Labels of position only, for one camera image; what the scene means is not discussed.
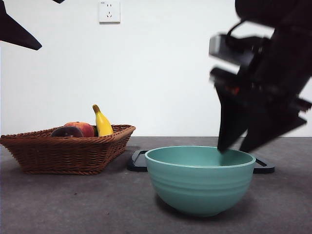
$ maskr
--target tabletop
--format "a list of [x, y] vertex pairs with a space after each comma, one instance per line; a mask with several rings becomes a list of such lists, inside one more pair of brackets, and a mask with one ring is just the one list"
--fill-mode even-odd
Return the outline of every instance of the tabletop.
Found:
[[312, 233], [312, 137], [280, 137], [251, 152], [275, 164], [275, 172], [254, 174], [243, 198], [213, 217], [176, 211], [157, 196], [147, 172], [127, 169], [137, 150], [216, 144], [216, 137], [133, 136], [98, 175], [24, 174], [2, 147], [0, 233]]

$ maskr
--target brown basket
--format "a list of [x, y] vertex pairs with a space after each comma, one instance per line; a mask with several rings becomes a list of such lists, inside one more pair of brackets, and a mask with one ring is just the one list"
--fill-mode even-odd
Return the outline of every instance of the brown basket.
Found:
[[1, 136], [28, 174], [95, 175], [126, 149], [131, 125], [112, 125], [114, 133], [100, 137], [50, 137], [56, 128]]

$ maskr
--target green bowl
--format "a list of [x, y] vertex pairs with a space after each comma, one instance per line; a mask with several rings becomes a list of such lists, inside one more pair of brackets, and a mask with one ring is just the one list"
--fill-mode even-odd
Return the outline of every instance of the green bowl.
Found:
[[235, 205], [246, 193], [255, 157], [216, 147], [170, 146], [145, 153], [147, 170], [159, 197], [194, 216], [213, 216]]

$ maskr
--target electrical socket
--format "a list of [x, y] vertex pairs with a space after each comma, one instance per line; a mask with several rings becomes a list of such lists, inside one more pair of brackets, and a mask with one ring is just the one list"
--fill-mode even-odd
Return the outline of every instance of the electrical socket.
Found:
[[120, 1], [101, 1], [98, 6], [100, 23], [120, 23]]

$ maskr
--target banana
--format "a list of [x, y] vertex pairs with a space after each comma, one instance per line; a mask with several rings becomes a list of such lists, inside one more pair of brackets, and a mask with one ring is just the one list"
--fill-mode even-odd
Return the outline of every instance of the banana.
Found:
[[97, 105], [92, 106], [94, 113], [96, 114], [97, 133], [99, 137], [113, 134], [113, 128], [108, 119], [102, 114]]

